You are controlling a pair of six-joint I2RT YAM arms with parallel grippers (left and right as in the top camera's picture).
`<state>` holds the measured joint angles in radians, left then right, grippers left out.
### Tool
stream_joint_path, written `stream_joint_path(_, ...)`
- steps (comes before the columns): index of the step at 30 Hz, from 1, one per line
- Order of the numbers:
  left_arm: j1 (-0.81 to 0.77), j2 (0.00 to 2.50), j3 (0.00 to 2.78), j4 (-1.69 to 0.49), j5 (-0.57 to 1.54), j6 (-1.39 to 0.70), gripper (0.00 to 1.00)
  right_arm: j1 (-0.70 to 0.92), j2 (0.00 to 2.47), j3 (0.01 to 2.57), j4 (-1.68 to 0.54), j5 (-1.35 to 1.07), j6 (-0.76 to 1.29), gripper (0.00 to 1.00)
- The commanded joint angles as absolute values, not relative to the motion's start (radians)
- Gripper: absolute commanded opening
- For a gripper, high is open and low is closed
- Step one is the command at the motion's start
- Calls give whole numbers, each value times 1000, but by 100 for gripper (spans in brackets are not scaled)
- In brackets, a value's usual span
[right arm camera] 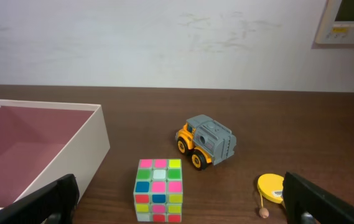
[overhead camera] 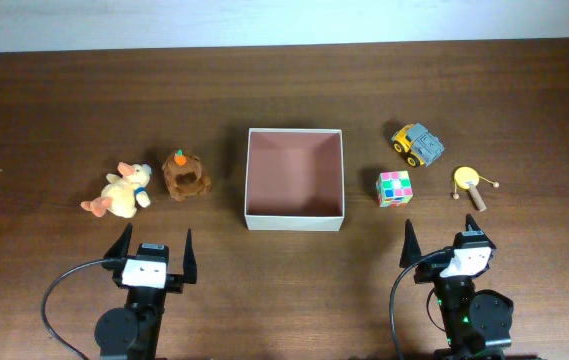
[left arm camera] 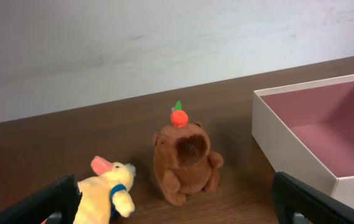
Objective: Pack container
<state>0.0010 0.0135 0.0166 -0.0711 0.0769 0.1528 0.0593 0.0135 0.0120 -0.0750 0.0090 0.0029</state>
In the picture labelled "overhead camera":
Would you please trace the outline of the yellow grey toy truck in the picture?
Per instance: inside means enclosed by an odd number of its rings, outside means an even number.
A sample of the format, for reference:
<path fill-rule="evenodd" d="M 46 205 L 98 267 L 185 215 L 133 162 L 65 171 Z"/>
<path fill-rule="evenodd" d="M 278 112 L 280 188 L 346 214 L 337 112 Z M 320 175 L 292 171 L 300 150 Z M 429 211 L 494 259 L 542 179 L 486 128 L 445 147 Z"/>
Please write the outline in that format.
<path fill-rule="evenodd" d="M 411 167 L 428 167 L 445 150 L 439 138 L 420 123 L 402 127 L 391 137 L 391 143 Z"/>

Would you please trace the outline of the multicolour puzzle cube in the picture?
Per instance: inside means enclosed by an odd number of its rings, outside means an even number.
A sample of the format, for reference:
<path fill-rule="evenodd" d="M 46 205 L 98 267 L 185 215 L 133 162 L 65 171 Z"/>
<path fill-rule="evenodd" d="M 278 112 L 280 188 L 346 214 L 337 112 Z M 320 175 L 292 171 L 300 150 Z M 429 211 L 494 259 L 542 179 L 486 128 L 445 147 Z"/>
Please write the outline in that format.
<path fill-rule="evenodd" d="M 413 197 L 413 189 L 406 170 L 382 172 L 376 180 L 380 207 L 405 206 Z"/>

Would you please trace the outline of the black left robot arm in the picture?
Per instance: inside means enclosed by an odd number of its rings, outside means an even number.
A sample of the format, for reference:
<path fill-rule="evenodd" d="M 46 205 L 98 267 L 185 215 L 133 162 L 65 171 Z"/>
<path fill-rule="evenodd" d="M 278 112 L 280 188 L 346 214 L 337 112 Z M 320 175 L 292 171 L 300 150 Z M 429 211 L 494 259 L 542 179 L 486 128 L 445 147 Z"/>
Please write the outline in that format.
<path fill-rule="evenodd" d="M 108 310 L 97 321 L 94 338 L 101 359 L 154 360 L 166 295 L 181 294 L 186 284 L 197 282 L 191 232 L 186 235 L 183 271 L 171 274 L 166 245 L 142 243 L 135 255 L 128 254 L 132 229 L 128 224 L 103 257 L 103 268 L 113 273 L 113 282 L 127 291 L 127 298 L 124 306 Z"/>

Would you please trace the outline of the yellow wooden rattle drum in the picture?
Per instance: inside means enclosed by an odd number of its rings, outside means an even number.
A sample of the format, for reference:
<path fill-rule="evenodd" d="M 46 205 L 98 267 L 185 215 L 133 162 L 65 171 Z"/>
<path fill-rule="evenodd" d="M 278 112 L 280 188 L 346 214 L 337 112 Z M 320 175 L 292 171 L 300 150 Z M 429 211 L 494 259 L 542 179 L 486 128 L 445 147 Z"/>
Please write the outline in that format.
<path fill-rule="evenodd" d="M 453 172 L 453 193 L 451 197 L 455 200 L 460 198 L 460 194 L 458 193 L 459 189 L 465 190 L 468 192 L 475 208 L 479 212 L 483 212 L 487 209 L 487 206 L 480 195 L 477 186 L 479 182 L 483 180 L 489 183 L 494 188 L 498 188 L 500 183 L 497 181 L 489 180 L 481 176 L 474 168 L 468 166 L 461 166 L 458 167 Z"/>

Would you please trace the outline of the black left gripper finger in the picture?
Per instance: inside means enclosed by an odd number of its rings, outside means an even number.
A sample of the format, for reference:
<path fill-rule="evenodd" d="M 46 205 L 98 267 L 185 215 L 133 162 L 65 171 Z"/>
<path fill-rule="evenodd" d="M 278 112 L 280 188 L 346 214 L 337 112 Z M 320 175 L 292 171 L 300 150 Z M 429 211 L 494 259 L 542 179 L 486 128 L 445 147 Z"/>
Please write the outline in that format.
<path fill-rule="evenodd" d="M 193 250 L 192 231 L 188 229 L 183 255 L 183 279 L 184 284 L 196 284 L 198 278 L 197 262 Z"/>
<path fill-rule="evenodd" d="M 133 225 L 128 223 L 119 238 L 104 254 L 104 259 L 121 259 L 128 255 Z"/>

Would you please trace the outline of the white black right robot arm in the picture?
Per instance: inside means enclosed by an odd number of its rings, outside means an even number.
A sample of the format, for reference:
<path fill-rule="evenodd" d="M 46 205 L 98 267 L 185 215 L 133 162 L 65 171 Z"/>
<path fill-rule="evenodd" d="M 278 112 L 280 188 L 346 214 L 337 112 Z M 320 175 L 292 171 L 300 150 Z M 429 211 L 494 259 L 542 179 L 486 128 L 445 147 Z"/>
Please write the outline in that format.
<path fill-rule="evenodd" d="M 389 296 L 389 316 L 394 316 L 395 294 L 401 280 L 411 271 L 414 282 L 431 284 L 442 316 L 448 347 L 434 352 L 436 359 L 503 359 L 503 350 L 512 345 L 510 328 L 513 301 L 490 289 L 477 290 L 474 280 L 489 270 L 496 246 L 471 215 L 453 244 L 422 254 L 410 221 L 399 267 L 402 273 Z"/>

